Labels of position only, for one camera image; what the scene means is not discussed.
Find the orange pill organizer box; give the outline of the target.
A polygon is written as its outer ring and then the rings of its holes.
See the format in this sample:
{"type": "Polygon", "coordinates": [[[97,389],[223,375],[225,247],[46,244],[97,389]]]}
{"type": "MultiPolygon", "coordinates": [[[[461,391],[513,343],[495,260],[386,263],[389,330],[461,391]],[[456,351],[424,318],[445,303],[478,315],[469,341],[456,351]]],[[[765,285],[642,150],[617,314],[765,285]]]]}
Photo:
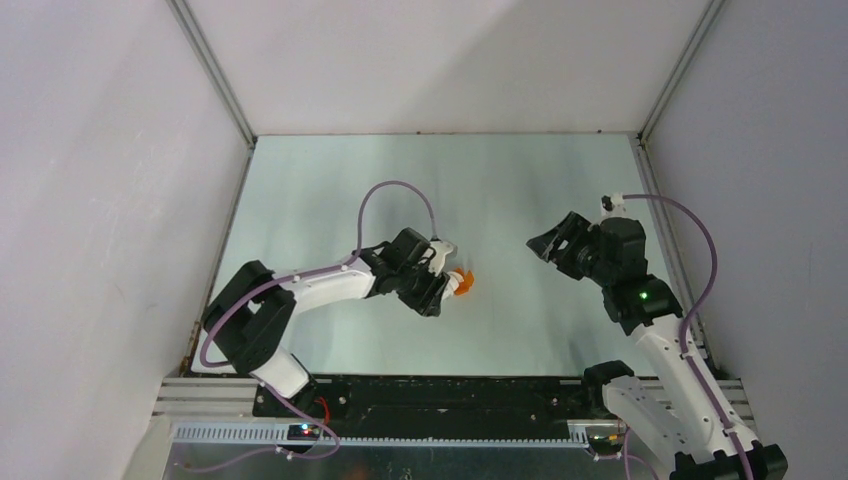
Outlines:
{"type": "Polygon", "coordinates": [[[457,267],[454,270],[454,273],[458,276],[458,285],[454,290],[454,294],[456,296],[462,296],[467,294],[471,290],[475,282],[473,272],[471,270],[465,270],[461,267],[457,267]]]}

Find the white pill bottle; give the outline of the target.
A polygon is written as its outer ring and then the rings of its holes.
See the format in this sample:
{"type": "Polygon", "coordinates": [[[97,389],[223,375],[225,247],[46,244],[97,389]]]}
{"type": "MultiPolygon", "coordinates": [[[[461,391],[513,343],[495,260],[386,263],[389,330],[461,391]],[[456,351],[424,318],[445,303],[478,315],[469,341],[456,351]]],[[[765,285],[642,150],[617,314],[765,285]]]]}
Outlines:
{"type": "Polygon", "coordinates": [[[450,297],[462,295],[467,291],[465,271],[462,268],[445,272],[446,285],[441,294],[441,299],[446,300],[450,297]]]}

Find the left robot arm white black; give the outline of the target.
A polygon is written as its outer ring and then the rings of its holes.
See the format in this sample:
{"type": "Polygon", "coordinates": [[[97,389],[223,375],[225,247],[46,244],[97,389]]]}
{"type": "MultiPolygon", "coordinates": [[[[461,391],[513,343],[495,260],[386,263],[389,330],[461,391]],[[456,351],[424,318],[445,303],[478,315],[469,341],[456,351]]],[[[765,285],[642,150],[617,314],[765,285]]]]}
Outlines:
{"type": "Polygon", "coordinates": [[[422,317],[437,317],[443,301],[461,294],[470,279],[462,268],[448,269],[455,250],[450,242],[405,228],[393,240],[329,267],[277,277],[262,262],[247,262],[206,308],[198,360],[206,368],[230,366],[255,378],[290,415],[304,416],[315,406],[316,390],[312,375],[282,344],[291,320],[331,304],[389,294],[422,317]]]}

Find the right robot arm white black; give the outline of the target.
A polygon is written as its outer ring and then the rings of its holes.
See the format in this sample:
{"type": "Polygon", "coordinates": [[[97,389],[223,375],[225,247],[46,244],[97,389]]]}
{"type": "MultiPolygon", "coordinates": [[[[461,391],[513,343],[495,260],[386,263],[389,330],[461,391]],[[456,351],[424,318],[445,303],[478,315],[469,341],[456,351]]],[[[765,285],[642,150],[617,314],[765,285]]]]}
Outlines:
{"type": "Polygon", "coordinates": [[[765,445],[723,393],[690,333],[669,285],[649,273],[646,233],[632,218],[608,215],[598,223],[570,212],[527,247],[566,276],[589,279],[604,309],[645,356],[671,406],[645,391],[622,361],[585,370],[585,411],[623,420],[669,468],[672,479],[782,479],[788,460],[765,445]]]}

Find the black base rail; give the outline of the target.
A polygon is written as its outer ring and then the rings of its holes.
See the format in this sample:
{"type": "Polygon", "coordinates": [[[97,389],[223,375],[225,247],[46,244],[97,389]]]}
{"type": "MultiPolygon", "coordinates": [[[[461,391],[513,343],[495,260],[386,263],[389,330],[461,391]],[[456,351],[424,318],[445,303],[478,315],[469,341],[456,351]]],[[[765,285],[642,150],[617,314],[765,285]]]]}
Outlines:
{"type": "Polygon", "coordinates": [[[614,417],[579,377],[321,374],[291,402],[348,439],[568,440],[614,417]]]}

